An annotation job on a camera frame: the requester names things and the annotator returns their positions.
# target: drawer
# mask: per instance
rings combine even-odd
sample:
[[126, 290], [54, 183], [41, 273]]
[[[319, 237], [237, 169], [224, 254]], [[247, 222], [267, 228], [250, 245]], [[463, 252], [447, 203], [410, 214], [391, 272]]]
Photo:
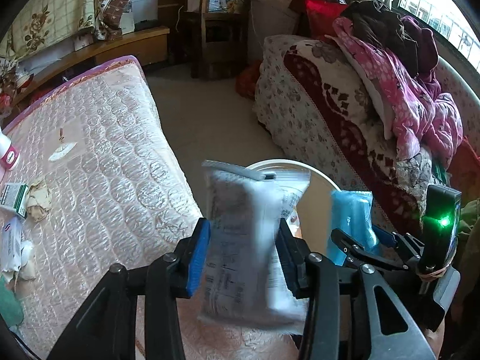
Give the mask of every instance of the drawer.
[[97, 54], [95, 61], [99, 65], [120, 56], [135, 56], [142, 66], [165, 61], [167, 59], [167, 35], [123, 44]]

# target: pink mattress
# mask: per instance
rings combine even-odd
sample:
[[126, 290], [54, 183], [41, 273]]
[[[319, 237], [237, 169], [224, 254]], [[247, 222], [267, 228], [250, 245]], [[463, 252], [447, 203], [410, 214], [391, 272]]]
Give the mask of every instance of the pink mattress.
[[[3, 182], [45, 176], [53, 195], [47, 218], [27, 219], [37, 279], [17, 285], [27, 344], [46, 357], [83, 300], [112, 263], [151, 263], [188, 237], [201, 212], [160, 126], [138, 61], [107, 62], [63, 84], [4, 131], [20, 163]], [[63, 143], [66, 156], [49, 158]], [[10, 216], [0, 211], [3, 220]], [[202, 294], [179, 300], [187, 359], [294, 359], [290, 337], [204, 326]], [[137, 357], [143, 353], [143, 302], [137, 312]]]

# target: pink bottle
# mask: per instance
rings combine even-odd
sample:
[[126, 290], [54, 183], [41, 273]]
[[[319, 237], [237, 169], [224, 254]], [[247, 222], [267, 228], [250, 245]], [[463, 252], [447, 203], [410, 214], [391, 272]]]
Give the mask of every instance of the pink bottle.
[[0, 164], [5, 170], [12, 170], [18, 164], [18, 151], [11, 140], [0, 131]]

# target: green cloth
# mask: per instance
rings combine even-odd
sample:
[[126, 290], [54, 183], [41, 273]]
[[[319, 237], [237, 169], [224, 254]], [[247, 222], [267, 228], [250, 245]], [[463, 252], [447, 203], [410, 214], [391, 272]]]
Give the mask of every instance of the green cloth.
[[480, 275], [480, 199], [468, 203], [460, 211], [458, 247], [453, 266], [461, 275], [455, 301], [462, 303]]
[[0, 314], [10, 328], [23, 321], [23, 310], [15, 294], [5, 286], [7, 282], [3, 275], [0, 275]]
[[431, 172], [433, 177], [435, 177], [443, 185], [448, 185], [447, 171], [436, 158], [432, 159], [431, 161]]

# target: window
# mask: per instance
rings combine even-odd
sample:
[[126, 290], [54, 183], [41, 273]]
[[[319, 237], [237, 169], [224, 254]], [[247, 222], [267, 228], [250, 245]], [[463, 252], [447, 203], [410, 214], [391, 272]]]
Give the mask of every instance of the window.
[[480, 42], [452, 0], [398, 0], [410, 12], [445, 37], [480, 73]]

